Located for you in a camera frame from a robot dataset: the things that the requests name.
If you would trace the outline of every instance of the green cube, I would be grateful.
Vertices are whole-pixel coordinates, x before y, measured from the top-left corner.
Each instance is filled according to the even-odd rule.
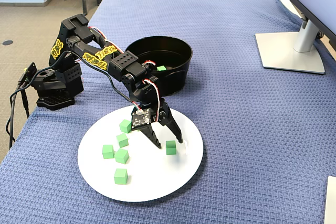
[[[114,149],[113,145],[103,145],[103,158],[114,158]]]
[[[159,66],[156,68],[158,71],[167,70],[165,66]]]
[[[125,133],[121,133],[120,135],[117,136],[117,141],[119,144],[119,147],[125,147],[128,145],[128,138]]]
[[[128,120],[122,120],[122,122],[119,124],[119,128],[124,133],[130,133],[131,132],[131,122]]]
[[[128,158],[130,157],[128,155],[128,151],[125,149],[120,148],[116,153],[115,153],[115,161],[120,163],[120,164],[126,164]]]
[[[175,155],[176,154],[176,143],[175,141],[166,141],[166,154]]]
[[[126,185],[128,174],[127,169],[116,169],[114,174],[114,183],[117,185]]]

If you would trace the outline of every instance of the red and white wire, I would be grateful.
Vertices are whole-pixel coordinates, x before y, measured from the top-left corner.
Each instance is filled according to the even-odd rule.
[[[147,63],[153,64],[154,66],[156,65],[156,63],[154,61],[152,61],[152,60],[147,60],[143,64],[147,64]]]
[[[141,110],[141,108],[135,103],[135,102],[132,102],[134,104],[134,106],[138,109],[138,110]]]
[[[101,34],[101,36],[103,36],[103,38],[105,39],[105,41],[107,41],[107,42],[111,43],[112,45],[114,45],[122,54],[124,53],[124,51],[121,50],[115,43],[109,41],[107,39],[107,37],[105,36],[105,34],[101,30],[99,30],[97,27],[95,27],[95,26],[89,26],[89,28],[93,28],[94,30],[96,30],[97,32],[99,32]]]
[[[160,111],[160,96],[159,96],[159,89],[157,88],[157,86],[154,84],[154,82],[150,81],[149,79],[144,79],[144,82],[149,83],[150,85],[152,85],[154,87],[154,89],[156,90],[156,95],[157,95],[157,107],[158,107],[158,111],[156,113],[156,122],[159,120],[159,111]]]

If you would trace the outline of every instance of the black cable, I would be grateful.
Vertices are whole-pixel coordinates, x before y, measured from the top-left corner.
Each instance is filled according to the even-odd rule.
[[[55,63],[54,64],[52,64],[50,67],[47,67],[47,68],[44,68],[44,69],[41,69],[41,70],[38,70],[35,74],[34,74],[34,76],[32,77],[32,79],[30,80],[30,82],[29,83],[24,83],[25,84],[25,86],[24,87],[22,87],[22,88],[19,88],[22,84],[23,84],[23,77],[21,77],[20,78],[20,81],[19,81],[19,84],[18,84],[18,86],[17,86],[17,88],[15,89],[15,91],[14,91],[14,93],[13,94],[11,94],[10,95],[10,97],[9,97],[9,101],[10,101],[10,107],[11,107],[11,117],[10,117],[10,119],[9,119],[9,124],[10,124],[10,131],[9,131],[9,148],[11,148],[12,146],[13,146],[13,140],[14,140],[14,138],[13,138],[13,119],[14,119],[14,106],[15,106],[15,99],[16,99],[16,94],[18,93],[18,92],[21,92],[21,91],[23,91],[23,90],[25,90],[25,89],[27,89],[27,88],[29,88],[32,84],[33,84],[33,82],[34,82],[34,80],[36,79],[36,77],[38,76],[38,74],[40,74],[40,73],[42,73],[43,71],[46,71],[46,70],[48,70],[48,69],[51,69],[51,68],[53,68],[63,57],[64,57],[64,55],[66,54],[66,53],[71,53],[71,51],[68,51],[68,50],[66,50],[66,51],[64,51],[61,55],[60,55],[60,57],[58,57],[58,59],[55,61]]]
[[[107,76],[107,78],[109,78],[110,83],[111,83],[111,86],[112,86],[112,88],[114,89],[114,91],[117,92],[117,93],[118,93],[119,95],[121,95],[122,97],[124,97],[128,102],[132,102],[131,99],[129,99],[126,95],[124,95],[123,93],[121,93],[121,92],[114,86],[113,81],[112,81],[112,79],[111,79],[111,76],[110,76],[107,72],[105,72],[105,71],[103,71],[103,70],[101,70],[101,69],[99,69],[99,68],[96,68],[96,67],[94,67],[93,65],[89,64],[88,62],[86,62],[85,60],[83,60],[83,58],[82,58],[81,56],[79,56],[78,54],[76,54],[75,52],[72,52],[72,53],[73,53],[74,55],[76,55],[79,59],[81,59],[81,61],[82,61],[85,65],[87,65],[88,67],[90,67],[90,68],[92,68],[92,69],[94,69],[94,70],[96,70],[96,71],[98,71],[98,72],[101,72],[101,73],[105,74],[105,75]]]
[[[38,76],[38,74],[42,73],[43,71],[46,71],[46,70],[48,70],[48,69],[53,68],[53,67],[54,67],[54,66],[55,66],[55,65],[56,65],[56,64],[57,64],[57,63],[64,57],[64,55],[65,55],[66,53],[74,54],[74,55],[77,56],[79,59],[81,59],[81,61],[82,61],[85,65],[87,65],[88,67],[90,67],[90,68],[92,68],[92,69],[94,69],[94,70],[96,70],[96,71],[98,71],[98,72],[101,72],[101,73],[105,74],[105,75],[107,76],[107,78],[109,78],[110,83],[111,83],[111,86],[112,86],[112,88],[114,89],[114,91],[117,92],[117,93],[118,93],[119,95],[121,95],[122,97],[124,97],[128,102],[131,102],[131,103],[132,103],[132,100],[131,100],[130,98],[128,98],[126,95],[124,95],[122,92],[120,92],[120,91],[114,86],[113,81],[112,81],[112,79],[111,79],[111,76],[110,76],[107,72],[105,72],[105,71],[103,71],[103,70],[101,70],[101,69],[99,69],[99,68],[96,68],[96,67],[94,67],[93,65],[89,64],[88,62],[86,62],[85,60],[83,60],[83,58],[82,58],[81,56],[79,56],[78,54],[76,54],[75,52],[71,52],[71,51],[69,51],[69,50],[66,50],[66,51],[64,51],[64,52],[60,55],[60,57],[55,61],[54,64],[52,64],[50,67],[47,67],[47,68],[38,70],[38,71],[34,74],[34,76],[32,77],[32,79],[30,80],[30,82],[29,82],[28,84],[26,84],[26,85],[25,85],[24,87],[22,87],[22,88],[19,88],[19,89],[17,88],[17,89],[14,91],[14,93],[10,95],[10,97],[9,97],[9,101],[10,101],[10,105],[11,105],[11,117],[10,117],[10,119],[8,120],[7,125],[6,125],[6,131],[7,131],[7,133],[8,133],[8,125],[10,124],[10,132],[9,132],[9,148],[12,147],[13,141],[15,141],[15,139],[13,138],[13,119],[14,119],[14,106],[15,106],[16,94],[17,94],[18,92],[22,92],[22,91],[24,91],[25,89],[29,88],[29,87],[33,84],[33,82],[34,82],[34,80],[36,79],[36,77]],[[27,108],[26,108],[26,107],[25,107],[25,110],[26,110],[27,117],[29,117],[29,112],[27,111]]]
[[[21,97],[22,97],[22,103],[23,103],[23,107],[25,108],[27,118],[29,118],[29,104],[28,104],[26,90],[21,91]]]
[[[14,107],[15,107],[15,100],[16,100],[16,94],[13,97],[13,101],[11,104],[11,117],[10,117],[10,130],[9,130],[9,148],[12,148],[13,146],[13,128],[14,128]]]
[[[10,120],[11,120],[11,117],[9,117],[9,119],[8,119],[8,121],[7,121],[7,124],[6,124],[6,132],[7,132],[8,136],[11,135],[11,133],[10,133],[9,130],[8,130],[8,126],[9,126]]]
[[[22,85],[22,83],[20,83],[20,81],[19,81],[18,85],[16,86],[15,91],[18,90],[18,89],[21,87],[21,85]],[[9,123],[11,122],[10,120],[13,118],[13,116],[12,116],[12,114],[14,113],[14,107],[13,107],[13,104],[15,105],[15,100],[16,100],[16,95],[13,97],[13,101],[12,101],[12,103],[11,103],[11,105],[10,105],[10,107],[11,107],[11,115],[10,115],[8,121],[7,121],[7,124],[6,124],[6,132],[7,132],[8,135],[9,135],[9,148],[12,147],[12,144],[13,144],[12,141],[14,141],[14,142],[16,141],[15,138],[13,137],[13,135],[11,135],[11,133],[10,133],[9,130],[8,130]]]
[[[69,50],[64,51],[64,52],[60,55],[60,57],[55,61],[55,63],[52,64],[50,67],[47,67],[47,68],[38,70],[38,71],[34,74],[34,76],[32,77],[31,81],[28,83],[27,86],[25,86],[24,88],[20,88],[20,89],[18,89],[18,90],[15,90],[15,92],[14,92],[13,94],[11,94],[10,97],[9,97],[10,104],[12,104],[12,97],[13,97],[15,94],[17,94],[18,92],[21,92],[22,90],[25,90],[25,89],[29,88],[29,87],[33,84],[34,80],[36,79],[36,77],[38,76],[39,73],[42,73],[43,71],[46,71],[46,70],[48,70],[48,69],[53,68],[53,67],[54,67],[54,66],[55,66],[55,65],[56,65],[56,64],[57,64],[57,63],[64,57],[64,55],[65,55],[66,53],[71,53],[71,51],[69,51]]]
[[[24,88],[24,87],[26,87],[27,86],[27,82],[24,82],[23,83],[23,85],[22,85],[22,83],[19,81],[19,84],[18,84],[18,86],[17,86],[17,88],[16,89],[18,89],[18,88],[20,88],[20,87],[22,87],[22,88]],[[9,118],[9,122],[10,122],[10,131],[9,131],[9,148],[12,148],[12,146],[13,146],[13,140],[14,140],[14,142],[15,142],[15,139],[14,139],[14,137],[13,137],[13,134],[14,134],[14,108],[15,108],[15,101],[16,101],[16,95],[17,94],[15,94],[14,96],[13,96],[13,102],[12,102],[12,105],[11,105],[11,116],[10,116],[10,118]]]

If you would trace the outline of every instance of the yellow text label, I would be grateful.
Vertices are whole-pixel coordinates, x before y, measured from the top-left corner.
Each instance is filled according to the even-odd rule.
[[[111,45],[103,48],[103,50],[97,52],[95,55],[98,57],[98,59],[102,60],[106,55],[110,55],[116,51],[118,51],[117,48],[114,45]]]
[[[88,52],[84,53],[83,59],[100,69],[107,70],[107,63],[105,61],[97,59],[95,56],[89,54]]]
[[[54,44],[53,48],[51,49],[51,55],[54,60],[60,55],[61,49],[63,48],[63,42],[61,42],[59,39],[56,40],[56,43]]]

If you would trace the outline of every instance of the black bowl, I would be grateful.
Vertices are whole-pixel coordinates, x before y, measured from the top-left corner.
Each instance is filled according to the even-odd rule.
[[[193,51],[184,41],[172,37],[153,36],[139,39],[127,49],[139,58],[139,63],[152,60],[156,67],[165,66],[166,70],[153,71],[160,81],[161,95],[172,95],[185,84]]]

